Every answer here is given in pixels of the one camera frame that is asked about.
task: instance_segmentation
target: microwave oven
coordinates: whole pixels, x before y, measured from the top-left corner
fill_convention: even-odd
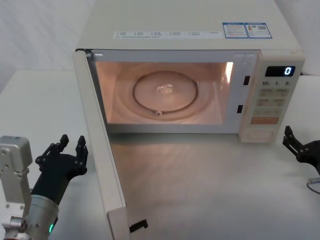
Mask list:
[[[130,239],[108,134],[272,143],[305,57],[274,1],[96,0],[73,60],[104,210]]]

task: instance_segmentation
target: white tabletop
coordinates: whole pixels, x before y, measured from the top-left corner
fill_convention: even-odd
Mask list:
[[[28,138],[33,160],[50,143],[59,142],[63,134],[67,134],[70,140],[64,153],[76,154],[80,135],[84,135],[87,144],[89,142],[77,81],[72,71],[17,71],[0,94],[0,113],[0,136]],[[67,187],[59,206],[59,220],[50,239],[112,239],[90,154],[87,168],[85,175],[75,177]],[[35,162],[29,169],[28,179],[32,188],[40,171]],[[5,198],[0,189],[1,213]],[[0,239],[4,233],[0,227]]]
[[[318,239],[320,195],[308,190],[306,182],[319,175],[312,166],[295,160],[282,145],[282,133],[290,125],[303,144],[320,139],[319,89],[320,77],[299,79],[274,144],[242,144],[232,134],[112,136],[129,223],[145,217],[149,223],[132,239]],[[67,153],[75,153],[80,135],[88,140],[73,72],[18,71],[0,94],[0,113],[0,135],[27,137],[33,158],[64,133],[70,139]],[[159,152],[158,146],[166,151]],[[207,164],[199,177],[195,168],[201,165],[194,161]],[[110,239],[91,156],[87,167],[85,176],[70,182],[51,239]],[[181,181],[177,173],[190,177]],[[39,174],[33,163],[31,187]],[[188,184],[198,195],[188,194]],[[193,230],[184,229],[189,224],[194,224]],[[201,232],[204,226],[207,232]]]
[[[282,145],[285,125],[306,144],[320,139],[320,76],[302,76],[273,144],[235,134],[110,136],[132,240],[319,239],[315,168]]]

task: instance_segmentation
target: microwave door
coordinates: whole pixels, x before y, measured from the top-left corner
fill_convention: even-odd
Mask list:
[[[86,117],[102,204],[110,225],[112,238],[114,240],[130,240],[126,202],[86,53],[82,50],[76,51],[73,54],[73,62]]]

